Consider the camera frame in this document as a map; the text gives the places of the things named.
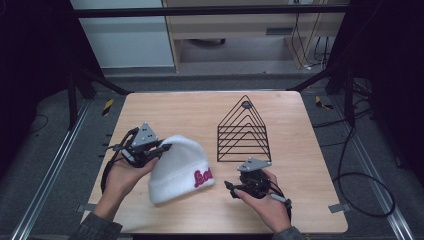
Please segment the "sleeve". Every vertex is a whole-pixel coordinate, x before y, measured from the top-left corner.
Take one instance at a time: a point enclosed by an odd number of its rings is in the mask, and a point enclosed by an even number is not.
[[[275,234],[272,240],[304,240],[304,237],[296,227],[290,227]]]
[[[121,229],[121,224],[110,222],[90,212],[68,240],[115,240]]]

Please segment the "wooden tabletop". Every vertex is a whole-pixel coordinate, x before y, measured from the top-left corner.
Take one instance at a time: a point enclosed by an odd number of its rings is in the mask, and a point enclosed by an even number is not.
[[[297,92],[173,92],[128,95],[110,144],[128,130],[149,123],[159,139],[175,134],[200,143],[216,184],[155,206],[150,203],[145,176],[122,203],[115,221],[126,233],[271,233],[259,216],[233,199],[224,181],[239,183],[241,162],[217,161],[217,127],[247,95],[266,125],[272,166],[286,197],[293,201],[292,224],[303,233],[342,233],[344,213],[331,213],[339,203],[302,98]],[[108,151],[90,196],[101,197],[100,180]]]

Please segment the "human hand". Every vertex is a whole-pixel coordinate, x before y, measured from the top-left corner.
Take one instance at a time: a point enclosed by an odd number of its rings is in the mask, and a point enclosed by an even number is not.
[[[270,181],[278,185],[277,177],[274,174],[266,169],[262,169],[262,171],[268,176]],[[242,190],[235,189],[235,193],[259,214],[262,221],[264,221],[274,233],[282,232],[291,227],[286,206],[280,201],[272,198],[270,194],[262,199],[257,199]]]
[[[154,158],[144,167],[135,168],[123,160],[121,153],[118,153],[116,159],[122,160],[118,160],[113,164],[106,180],[105,192],[112,191],[124,197],[132,191],[142,177],[153,170],[159,160],[159,158]]]
[[[123,156],[119,153],[116,159],[121,158]],[[93,213],[98,217],[113,221],[125,196],[133,190],[142,177],[153,170],[158,160],[159,158],[154,158],[142,168],[135,168],[125,160],[115,162],[108,174],[105,191]]]

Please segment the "wire rack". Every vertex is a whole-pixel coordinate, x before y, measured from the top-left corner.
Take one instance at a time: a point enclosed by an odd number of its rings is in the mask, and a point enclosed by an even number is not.
[[[265,122],[244,95],[218,125],[218,162],[271,161]]]

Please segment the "white beanie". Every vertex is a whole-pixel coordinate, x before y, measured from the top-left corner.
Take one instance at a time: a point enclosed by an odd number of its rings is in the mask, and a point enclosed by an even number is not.
[[[174,135],[163,140],[172,144],[162,153],[150,173],[149,196],[153,204],[159,204],[213,185],[212,172],[202,146],[184,136]]]

